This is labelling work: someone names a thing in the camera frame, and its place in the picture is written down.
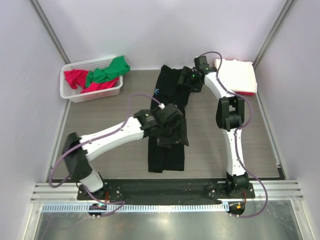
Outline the white perforated plastic basket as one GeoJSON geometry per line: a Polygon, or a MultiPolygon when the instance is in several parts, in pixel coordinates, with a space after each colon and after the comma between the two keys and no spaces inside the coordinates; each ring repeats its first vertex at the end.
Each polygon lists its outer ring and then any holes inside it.
{"type": "Polygon", "coordinates": [[[118,95],[130,66],[123,56],[66,64],[60,72],[60,96],[80,103],[118,95]]]}

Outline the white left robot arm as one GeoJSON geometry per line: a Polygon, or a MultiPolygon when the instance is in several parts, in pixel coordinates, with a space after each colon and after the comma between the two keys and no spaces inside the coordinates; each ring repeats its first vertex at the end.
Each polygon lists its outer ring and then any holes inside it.
{"type": "Polygon", "coordinates": [[[124,122],[93,134],[69,134],[62,158],[70,179],[81,184],[83,193],[97,200],[102,199],[107,186],[90,162],[111,149],[148,137],[154,137],[161,147],[170,148],[175,144],[187,146],[189,142],[184,114],[172,103],[160,104],[152,110],[142,109],[124,122]]]}

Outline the black t shirt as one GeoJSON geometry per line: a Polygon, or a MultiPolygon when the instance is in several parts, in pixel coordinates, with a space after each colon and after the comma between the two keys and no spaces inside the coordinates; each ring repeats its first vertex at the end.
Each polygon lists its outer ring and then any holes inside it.
{"type": "Polygon", "coordinates": [[[165,105],[156,114],[162,130],[148,138],[148,171],[183,171],[185,169],[185,146],[187,121],[185,108],[190,90],[179,84],[183,70],[163,65],[154,89],[153,98],[165,105]]]}

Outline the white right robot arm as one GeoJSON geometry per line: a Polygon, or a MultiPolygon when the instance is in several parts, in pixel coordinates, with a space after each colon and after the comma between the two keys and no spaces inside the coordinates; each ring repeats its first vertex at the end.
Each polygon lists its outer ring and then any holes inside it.
{"type": "Polygon", "coordinates": [[[242,127],[245,122],[245,100],[227,89],[220,80],[218,67],[211,67],[202,54],[194,58],[194,67],[184,66],[179,85],[199,93],[208,87],[218,100],[216,124],[222,130],[227,154],[226,183],[223,190],[231,198],[244,198],[249,189],[249,175],[243,168],[242,127]]]}

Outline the green t shirt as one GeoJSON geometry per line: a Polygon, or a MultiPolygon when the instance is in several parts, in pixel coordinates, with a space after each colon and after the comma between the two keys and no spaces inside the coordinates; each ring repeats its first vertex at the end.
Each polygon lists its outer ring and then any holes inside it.
{"type": "Polygon", "coordinates": [[[131,67],[125,60],[125,57],[115,57],[109,66],[105,68],[96,68],[93,71],[89,71],[86,76],[85,88],[88,88],[92,83],[102,84],[110,82],[121,75],[125,75],[131,70],[131,67]]]}

